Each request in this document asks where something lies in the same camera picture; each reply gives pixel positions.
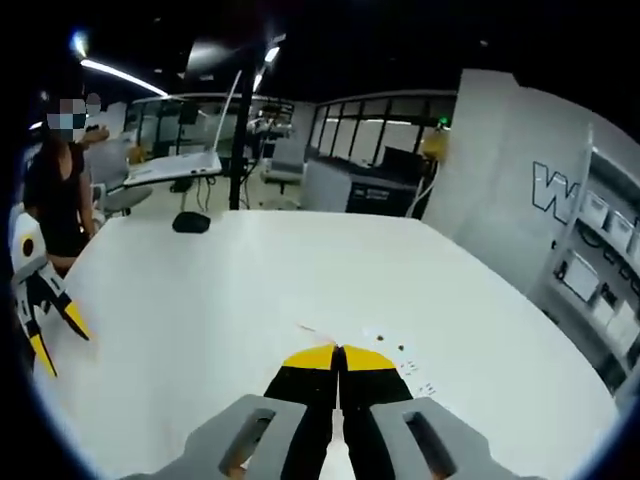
white panel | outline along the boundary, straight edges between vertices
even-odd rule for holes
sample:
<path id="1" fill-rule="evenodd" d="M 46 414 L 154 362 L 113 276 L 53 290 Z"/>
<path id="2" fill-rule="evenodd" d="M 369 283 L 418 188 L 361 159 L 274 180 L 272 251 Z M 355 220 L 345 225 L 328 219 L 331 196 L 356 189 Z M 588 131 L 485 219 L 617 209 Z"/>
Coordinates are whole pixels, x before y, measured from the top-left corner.
<path id="1" fill-rule="evenodd" d="M 400 150 L 406 150 L 407 152 L 413 152 L 413 147 L 418 137 L 418 131 L 420 127 L 417 125 L 397 125 L 394 123 L 387 123 L 382 135 L 382 143 L 380 144 L 380 151 L 378 152 L 378 158 L 376 159 L 376 165 L 382 163 L 384 157 L 384 147 L 399 148 Z"/>
<path id="2" fill-rule="evenodd" d="M 320 152 L 325 155 L 331 153 L 331 145 L 333 144 L 333 136 L 336 133 L 337 121 L 327 120 L 327 124 L 324 126 L 324 133 L 322 134 L 322 144 L 320 145 Z"/>
<path id="3" fill-rule="evenodd" d="M 353 140 L 353 131 L 356 129 L 356 120 L 343 118 L 338 128 L 336 146 L 333 148 L 333 155 L 344 159 L 349 159 L 349 149 Z"/>
<path id="4" fill-rule="evenodd" d="M 385 110 L 387 109 L 386 98 L 379 100 L 367 100 L 364 102 L 364 115 L 384 115 Z"/>
<path id="5" fill-rule="evenodd" d="M 324 117 L 327 114 L 327 107 L 322 107 L 318 110 L 318 116 L 316 117 L 316 123 L 313 126 L 313 134 L 311 135 L 311 146 L 318 148 L 320 141 L 320 134 L 322 133 L 322 124 L 324 123 Z"/>
<path id="6" fill-rule="evenodd" d="M 640 145 L 601 116 L 588 112 L 593 122 L 593 145 L 640 184 Z"/>
<path id="7" fill-rule="evenodd" d="M 382 122 L 360 122 L 351 161 L 360 165 L 368 165 L 373 161 L 381 129 Z"/>
<path id="8" fill-rule="evenodd" d="M 296 102 L 294 105 L 293 116 L 291 117 L 293 135 L 297 141 L 303 142 L 305 145 L 311 133 L 314 110 L 315 107 L 310 103 Z"/>
<path id="9" fill-rule="evenodd" d="M 344 170 L 309 160 L 302 179 L 300 206 L 315 212 L 344 212 L 351 192 L 351 178 Z"/>
<path id="10" fill-rule="evenodd" d="M 509 99 L 518 88 L 510 74 L 462 73 L 447 160 L 423 216 L 423 221 L 453 240 L 495 174 Z"/>
<path id="11" fill-rule="evenodd" d="M 521 292 L 528 292 L 539 278 L 551 243 L 565 227 L 560 218 L 566 223 L 572 208 L 566 198 L 556 198 L 551 206 L 534 204 L 534 162 L 546 165 L 547 179 L 556 172 L 566 177 L 569 191 L 582 181 L 589 119 L 575 107 L 545 92 L 518 89 L 506 117 L 495 170 L 475 212 L 459 232 L 460 244 L 470 247 L 477 245 L 479 232 L 492 232 L 496 241 L 483 243 L 477 256 Z M 573 188 L 577 195 L 578 187 Z"/>

yellow object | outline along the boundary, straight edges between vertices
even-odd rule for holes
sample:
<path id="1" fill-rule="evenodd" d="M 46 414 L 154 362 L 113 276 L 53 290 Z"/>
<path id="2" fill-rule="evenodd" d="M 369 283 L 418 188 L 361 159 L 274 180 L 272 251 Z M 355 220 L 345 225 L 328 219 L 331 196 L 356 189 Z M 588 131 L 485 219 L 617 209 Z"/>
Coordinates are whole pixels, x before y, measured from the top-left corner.
<path id="1" fill-rule="evenodd" d="M 47 367 L 47 371 L 54 377 L 57 377 L 56 369 L 53 367 L 53 361 L 51 357 L 49 357 L 49 353 L 44 346 L 44 342 L 42 341 L 42 336 L 40 334 L 35 335 L 29 339 L 31 342 L 31 346 L 33 347 L 34 352 L 36 352 L 36 357 L 44 363 L 45 367 Z"/>
<path id="2" fill-rule="evenodd" d="M 143 163 L 145 160 L 145 155 L 146 154 L 144 148 L 142 148 L 141 146 L 136 145 L 135 147 L 131 147 L 127 154 L 127 157 L 129 158 L 129 164 L 137 165 L 139 163 Z"/>
<path id="3" fill-rule="evenodd" d="M 27 240 L 31 240 L 33 242 L 33 237 L 26 233 L 22 236 L 22 239 L 20 240 L 20 248 L 22 249 L 22 254 L 24 255 L 24 244 L 27 242 Z"/>
<path id="4" fill-rule="evenodd" d="M 287 358 L 283 367 L 312 368 L 316 370 L 331 370 L 331 359 L 335 345 L 302 350 Z"/>
<path id="5" fill-rule="evenodd" d="M 71 319 L 71 321 L 75 323 L 80 330 L 82 330 L 82 333 L 84 333 L 87 336 L 87 338 L 89 338 L 89 329 L 87 328 L 87 325 L 84 323 L 84 320 L 82 320 L 82 317 L 80 316 L 80 312 L 78 312 L 78 307 L 76 306 L 76 304 L 71 302 L 64 309 L 64 313 L 69 315 L 69 318 Z"/>
<path id="6" fill-rule="evenodd" d="M 435 158 L 438 162 L 442 162 L 447 156 L 448 144 L 448 131 L 435 130 L 434 132 L 430 132 L 422 139 L 422 155 L 425 157 Z"/>
<path id="7" fill-rule="evenodd" d="M 347 357 L 347 370 L 350 372 L 396 368 L 391 360 L 377 352 L 352 347 L 351 345 L 344 345 L 342 348 Z"/>

chair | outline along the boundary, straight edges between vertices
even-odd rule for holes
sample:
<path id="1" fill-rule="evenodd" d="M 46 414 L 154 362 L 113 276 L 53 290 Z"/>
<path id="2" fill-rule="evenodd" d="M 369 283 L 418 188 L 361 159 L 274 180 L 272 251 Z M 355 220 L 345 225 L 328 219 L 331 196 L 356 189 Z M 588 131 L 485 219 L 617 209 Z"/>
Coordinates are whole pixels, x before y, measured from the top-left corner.
<path id="1" fill-rule="evenodd" d="M 123 188 L 129 175 L 127 150 L 127 142 L 113 139 L 96 143 L 84 153 L 94 186 L 94 200 L 106 217 L 118 212 L 128 215 L 131 208 L 146 200 L 153 192 L 150 186 Z"/>
<path id="2" fill-rule="evenodd" d="M 305 145 L 293 138 L 283 138 L 276 142 L 273 158 L 267 159 L 266 169 L 260 176 L 264 183 L 280 185 L 280 199 L 274 199 L 273 208 L 292 210 L 298 208 L 297 202 L 286 199 L 284 191 L 287 185 L 299 185 L 304 175 Z"/>

black pole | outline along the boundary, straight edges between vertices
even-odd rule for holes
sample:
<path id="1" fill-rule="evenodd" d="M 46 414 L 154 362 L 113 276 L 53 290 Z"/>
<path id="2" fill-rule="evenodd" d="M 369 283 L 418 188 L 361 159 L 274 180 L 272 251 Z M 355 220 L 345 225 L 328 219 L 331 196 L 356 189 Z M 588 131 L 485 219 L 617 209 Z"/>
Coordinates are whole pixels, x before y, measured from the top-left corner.
<path id="1" fill-rule="evenodd" d="M 233 146 L 231 148 L 231 162 L 229 164 L 229 210 L 240 208 L 240 181 L 243 173 L 244 144 L 247 136 L 247 122 L 249 121 L 249 108 L 253 97 L 253 81 L 256 73 L 257 53 L 250 55 L 242 68 L 240 76 L 240 109 L 236 122 L 236 130 L 233 134 Z"/>

